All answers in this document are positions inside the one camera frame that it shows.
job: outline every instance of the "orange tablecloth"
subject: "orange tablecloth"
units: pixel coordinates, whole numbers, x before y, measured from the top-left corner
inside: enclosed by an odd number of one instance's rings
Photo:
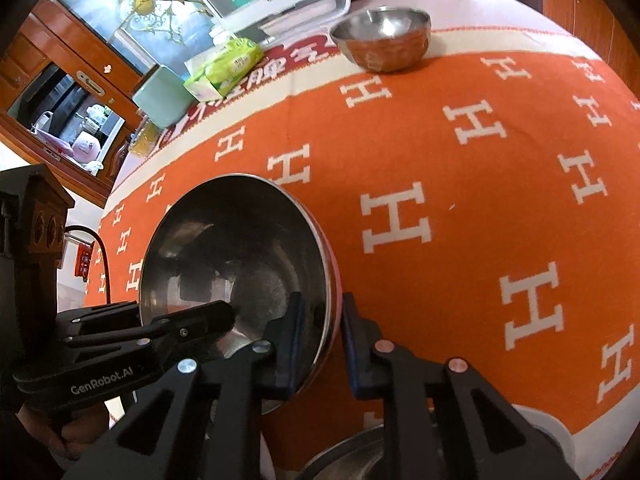
[[[438,31],[398,75],[325,41],[268,52],[114,191],[100,229],[113,300],[137,298],[148,242],[185,192],[224,173],[273,179],[320,222],[344,290],[387,338],[465,356],[560,419],[576,469],[597,475],[639,416],[640,105],[562,34]],[[104,302],[95,261],[86,304]],[[264,433],[276,465],[299,470],[380,416],[351,397],[337,344]]]

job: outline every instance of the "black cable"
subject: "black cable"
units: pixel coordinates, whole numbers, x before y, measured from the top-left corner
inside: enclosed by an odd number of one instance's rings
[[[98,242],[100,246],[100,250],[102,251],[102,260],[104,261],[104,287],[107,296],[107,304],[111,303],[111,282],[109,280],[109,264],[107,263],[107,251],[104,249],[104,244],[102,243],[102,238],[100,235],[95,232],[93,229],[89,229],[83,225],[68,225],[65,227],[65,233],[69,233],[71,231],[82,231],[83,233],[90,234],[95,238],[95,241]]]

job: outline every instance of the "red object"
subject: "red object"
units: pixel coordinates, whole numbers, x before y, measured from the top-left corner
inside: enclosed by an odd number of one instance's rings
[[[86,282],[89,277],[89,264],[91,263],[91,254],[94,251],[94,244],[78,244],[78,254],[76,254],[76,276],[82,276],[82,280]]]

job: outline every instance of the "green tissue package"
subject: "green tissue package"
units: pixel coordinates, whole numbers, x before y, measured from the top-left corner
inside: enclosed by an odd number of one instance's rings
[[[184,87],[200,102],[217,101],[261,59],[257,44],[247,38],[233,38],[186,61],[191,76]]]

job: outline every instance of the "large metal bowl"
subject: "large metal bowl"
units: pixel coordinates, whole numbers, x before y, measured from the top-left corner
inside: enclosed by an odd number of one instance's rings
[[[334,25],[329,35],[352,63],[371,72],[395,72],[424,57],[431,40],[431,17],[407,7],[366,9]]]
[[[285,313],[290,293],[302,293],[300,389],[337,333],[342,291],[320,227],[281,187],[257,176],[220,176],[178,200],[152,237],[140,279],[143,324],[210,301],[231,304],[232,331],[193,349],[201,361],[228,358],[260,339],[267,322]]]

